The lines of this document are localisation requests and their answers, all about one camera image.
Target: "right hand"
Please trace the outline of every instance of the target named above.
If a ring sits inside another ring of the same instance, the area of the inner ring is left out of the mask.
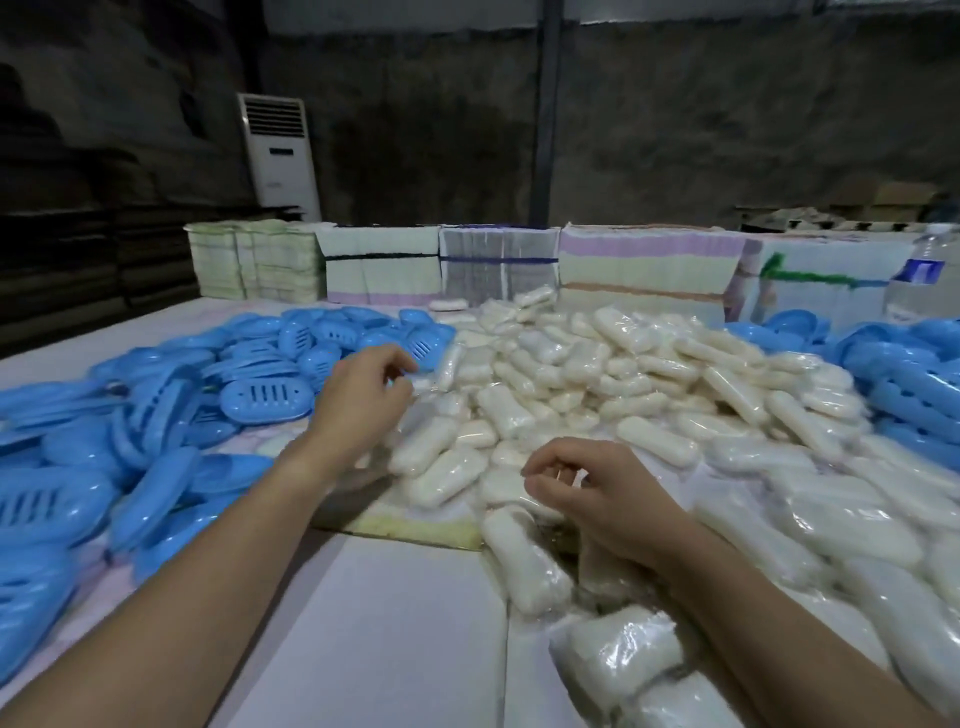
[[[583,487],[571,487],[580,470]],[[626,445],[561,437],[534,452],[521,474],[527,493],[570,518],[602,546],[659,570],[700,526]]]

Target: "bottle label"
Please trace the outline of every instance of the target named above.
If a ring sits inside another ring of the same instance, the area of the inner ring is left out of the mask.
[[[924,260],[912,257],[906,261],[903,270],[894,276],[894,280],[913,285],[933,285],[944,270],[943,260]]]

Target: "pile of soap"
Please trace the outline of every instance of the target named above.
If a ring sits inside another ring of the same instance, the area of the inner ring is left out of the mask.
[[[522,614],[589,597],[603,616],[578,622],[556,653],[601,713],[662,725],[659,701],[706,692],[726,703],[682,648],[682,620],[644,603],[650,585],[632,565],[586,540],[574,578],[546,538],[564,518],[526,493],[519,471],[561,436],[619,440],[680,477],[703,463],[730,478],[695,517],[870,659],[892,658],[931,705],[960,708],[960,476],[873,434],[846,370],[681,316],[556,311],[546,288],[437,318],[457,335],[389,440],[390,470],[419,508],[472,488]],[[912,620],[911,602],[924,606]],[[650,648],[632,666],[608,659],[627,643]],[[664,688],[684,666],[692,674]]]

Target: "forearm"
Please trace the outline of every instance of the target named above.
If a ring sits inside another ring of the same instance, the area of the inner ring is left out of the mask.
[[[706,529],[691,529],[659,571],[772,728],[943,726]]]
[[[316,481],[327,477],[277,463],[18,695],[0,726],[203,726],[323,498]]]

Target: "white air conditioner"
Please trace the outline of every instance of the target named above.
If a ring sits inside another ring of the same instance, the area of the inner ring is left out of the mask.
[[[319,222],[320,198],[303,101],[238,93],[256,199],[264,207],[298,206]]]

